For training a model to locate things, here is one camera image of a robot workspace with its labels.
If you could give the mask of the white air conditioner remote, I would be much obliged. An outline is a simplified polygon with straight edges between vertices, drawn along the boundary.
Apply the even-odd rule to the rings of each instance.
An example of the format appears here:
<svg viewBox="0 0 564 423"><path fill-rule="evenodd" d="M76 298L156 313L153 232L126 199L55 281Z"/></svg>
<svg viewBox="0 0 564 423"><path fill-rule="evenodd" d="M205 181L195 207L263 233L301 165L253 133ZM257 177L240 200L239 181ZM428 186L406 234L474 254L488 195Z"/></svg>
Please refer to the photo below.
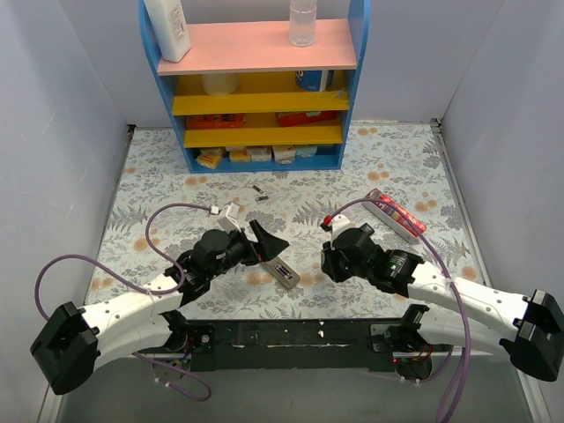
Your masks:
<svg viewBox="0 0 564 423"><path fill-rule="evenodd" d="M301 280L300 275L279 257L262 262L262 267L286 290L295 288Z"/></svg>

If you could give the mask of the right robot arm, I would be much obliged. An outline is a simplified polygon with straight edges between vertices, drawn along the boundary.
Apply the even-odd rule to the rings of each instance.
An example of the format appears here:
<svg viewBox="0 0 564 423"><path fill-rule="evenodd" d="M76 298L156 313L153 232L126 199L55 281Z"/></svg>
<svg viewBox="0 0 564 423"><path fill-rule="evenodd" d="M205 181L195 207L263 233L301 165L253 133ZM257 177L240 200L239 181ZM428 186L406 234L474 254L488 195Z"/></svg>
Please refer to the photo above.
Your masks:
<svg viewBox="0 0 564 423"><path fill-rule="evenodd" d="M508 293L449 279L420 256L382 249L372 240L370 225L357 227L342 215L321 227L330 234L322 246L322 271L332 281L361 278L381 292L449 311L441 318L426 310L420 319L403 323L398 337L405 348L460 345L506 355L514 367L540 381L557 380L563 362L563 312L551 294Z"/></svg>

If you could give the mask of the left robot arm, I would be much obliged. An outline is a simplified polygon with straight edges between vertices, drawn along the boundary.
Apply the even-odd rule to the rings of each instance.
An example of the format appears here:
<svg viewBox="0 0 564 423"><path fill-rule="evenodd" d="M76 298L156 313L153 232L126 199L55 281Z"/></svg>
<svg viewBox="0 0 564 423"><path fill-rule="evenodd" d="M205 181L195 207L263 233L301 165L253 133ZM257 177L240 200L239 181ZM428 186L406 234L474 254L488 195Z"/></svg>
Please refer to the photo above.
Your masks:
<svg viewBox="0 0 564 423"><path fill-rule="evenodd" d="M205 232L153 281L109 301L82 307L66 302L56 308L30 348L53 392L67 394L97 368L140 350L163 346L179 352L188 332L169 313L207 293L214 278L236 265L267 263L288 248L288 241L257 221L250 227L254 240L242 230Z"/></svg>

